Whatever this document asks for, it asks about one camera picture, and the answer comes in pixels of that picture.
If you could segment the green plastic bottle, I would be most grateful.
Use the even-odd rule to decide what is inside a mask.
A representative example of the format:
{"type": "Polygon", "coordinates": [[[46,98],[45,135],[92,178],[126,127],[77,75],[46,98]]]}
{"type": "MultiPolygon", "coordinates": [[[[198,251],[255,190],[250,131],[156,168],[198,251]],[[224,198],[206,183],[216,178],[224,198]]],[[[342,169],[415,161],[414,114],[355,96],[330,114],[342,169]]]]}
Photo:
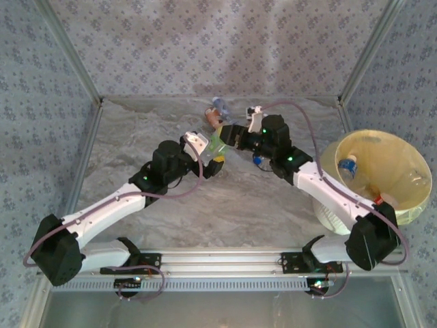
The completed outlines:
{"type": "Polygon", "coordinates": [[[222,156],[227,151],[227,145],[221,140],[218,134],[214,133],[210,138],[208,151],[213,156],[222,156]]]}

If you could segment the clear bluish plastic bottle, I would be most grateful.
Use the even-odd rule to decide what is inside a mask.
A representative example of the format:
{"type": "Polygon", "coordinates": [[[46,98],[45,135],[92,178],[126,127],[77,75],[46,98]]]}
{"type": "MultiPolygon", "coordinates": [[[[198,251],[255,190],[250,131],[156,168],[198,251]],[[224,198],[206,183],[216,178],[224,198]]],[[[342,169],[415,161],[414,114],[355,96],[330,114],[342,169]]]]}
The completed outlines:
{"type": "Polygon", "coordinates": [[[237,124],[238,121],[231,112],[229,105],[218,96],[212,99],[212,105],[219,112],[223,121],[229,124],[237,124]]]}

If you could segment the water bottle blue label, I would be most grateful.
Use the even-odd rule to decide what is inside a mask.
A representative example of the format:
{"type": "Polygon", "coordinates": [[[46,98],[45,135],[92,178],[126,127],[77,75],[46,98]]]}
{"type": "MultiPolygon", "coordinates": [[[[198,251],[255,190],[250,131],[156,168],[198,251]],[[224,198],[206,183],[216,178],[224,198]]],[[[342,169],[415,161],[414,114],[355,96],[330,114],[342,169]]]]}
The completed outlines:
{"type": "Polygon", "coordinates": [[[346,158],[338,162],[337,169],[344,182],[353,181],[358,169],[357,157],[354,154],[347,155],[346,158]]]}

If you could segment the white plastic bin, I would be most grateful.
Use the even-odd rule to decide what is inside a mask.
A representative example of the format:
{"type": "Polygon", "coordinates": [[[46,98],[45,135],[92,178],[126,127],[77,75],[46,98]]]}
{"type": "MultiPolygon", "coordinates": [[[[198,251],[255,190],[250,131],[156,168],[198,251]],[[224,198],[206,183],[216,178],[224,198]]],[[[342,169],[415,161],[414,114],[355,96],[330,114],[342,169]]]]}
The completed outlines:
{"type": "Polygon", "coordinates": [[[316,199],[312,199],[313,210],[319,222],[331,232],[338,235],[348,235],[350,230],[331,210],[316,199]]]}

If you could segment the yellow waste basket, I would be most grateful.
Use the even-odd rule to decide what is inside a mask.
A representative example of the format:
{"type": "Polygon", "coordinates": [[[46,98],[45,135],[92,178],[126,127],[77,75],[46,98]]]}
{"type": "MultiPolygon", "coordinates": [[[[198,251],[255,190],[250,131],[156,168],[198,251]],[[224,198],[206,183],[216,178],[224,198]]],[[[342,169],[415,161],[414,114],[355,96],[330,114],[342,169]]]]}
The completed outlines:
{"type": "Polygon", "coordinates": [[[398,202],[397,224],[413,222],[429,202],[432,173],[422,155],[407,141],[383,131],[359,130],[332,143],[320,157],[322,169],[355,194],[375,200],[388,193],[398,202]],[[353,181],[344,182],[338,162],[349,154],[357,157],[353,181]]]}

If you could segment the black controller board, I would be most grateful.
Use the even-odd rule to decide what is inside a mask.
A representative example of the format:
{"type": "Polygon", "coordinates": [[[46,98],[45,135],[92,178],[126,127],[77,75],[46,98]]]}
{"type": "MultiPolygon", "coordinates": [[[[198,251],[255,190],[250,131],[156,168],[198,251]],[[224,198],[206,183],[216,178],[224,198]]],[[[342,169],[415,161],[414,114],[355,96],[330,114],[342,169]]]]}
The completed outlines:
{"type": "Polygon", "coordinates": [[[329,279],[308,278],[307,285],[309,289],[307,294],[312,297],[325,297],[330,287],[334,286],[334,281],[329,279]]]}
{"type": "Polygon", "coordinates": [[[119,298],[129,299],[139,293],[141,282],[139,277],[115,279],[113,288],[119,298]]]}

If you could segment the aluminium mounting rail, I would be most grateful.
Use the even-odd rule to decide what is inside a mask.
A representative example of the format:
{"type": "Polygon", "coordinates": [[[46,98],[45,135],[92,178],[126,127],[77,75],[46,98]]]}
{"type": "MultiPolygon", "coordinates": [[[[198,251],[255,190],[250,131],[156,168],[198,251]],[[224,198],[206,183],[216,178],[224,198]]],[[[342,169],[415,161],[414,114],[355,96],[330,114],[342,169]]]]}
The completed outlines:
{"type": "MultiPolygon", "coordinates": [[[[127,260],[121,249],[102,244],[103,251],[86,255],[80,274],[99,274],[104,267],[121,266],[127,260]]],[[[274,277],[282,276],[278,263],[283,252],[300,252],[299,248],[181,248],[142,249],[141,253],[162,254],[160,270],[169,278],[189,277],[274,277]]]]}

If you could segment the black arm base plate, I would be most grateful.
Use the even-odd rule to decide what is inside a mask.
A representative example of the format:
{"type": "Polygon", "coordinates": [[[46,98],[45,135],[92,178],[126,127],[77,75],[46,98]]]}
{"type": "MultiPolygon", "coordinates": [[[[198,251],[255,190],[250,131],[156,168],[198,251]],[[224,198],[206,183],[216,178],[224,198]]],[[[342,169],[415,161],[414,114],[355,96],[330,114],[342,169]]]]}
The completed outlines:
{"type": "Polygon", "coordinates": [[[304,252],[283,252],[278,263],[284,274],[291,273],[343,273],[340,262],[321,263],[311,254],[304,252]]]}
{"type": "Polygon", "coordinates": [[[100,269],[102,275],[158,275],[151,269],[132,269],[131,267],[148,265],[151,267],[160,268],[162,254],[160,253],[137,253],[131,254],[130,257],[123,263],[122,268],[130,267],[128,270],[111,270],[108,267],[100,269]]]}

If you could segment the aluminium frame post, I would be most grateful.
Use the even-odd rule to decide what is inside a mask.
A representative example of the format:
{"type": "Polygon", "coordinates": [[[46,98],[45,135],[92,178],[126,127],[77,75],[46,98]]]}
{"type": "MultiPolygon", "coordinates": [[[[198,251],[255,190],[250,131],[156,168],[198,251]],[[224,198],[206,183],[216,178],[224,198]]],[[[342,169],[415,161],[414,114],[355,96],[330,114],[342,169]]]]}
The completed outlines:
{"type": "Polygon", "coordinates": [[[102,102],[101,96],[53,7],[48,0],[33,0],[33,2],[35,3],[38,11],[41,13],[53,37],[63,51],[69,64],[72,66],[73,71],[75,72],[88,96],[91,98],[91,101],[95,105],[100,105],[102,102]]]}
{"type": "Polygon", "coordinates": [[[380,18],[376,21],[372,29],[371,35],[365,44],[363,51],[358,57],[358,61],[353,68],[345,87],[340,93],[338,99],[342,107],[346,107],[349,103],[354,91],[358,87],[371,61],[375,57],[380,48],[385,36],[392,27],[395,19],[405,6],[407,0],[388,0],[383,9],[380,18]]]}

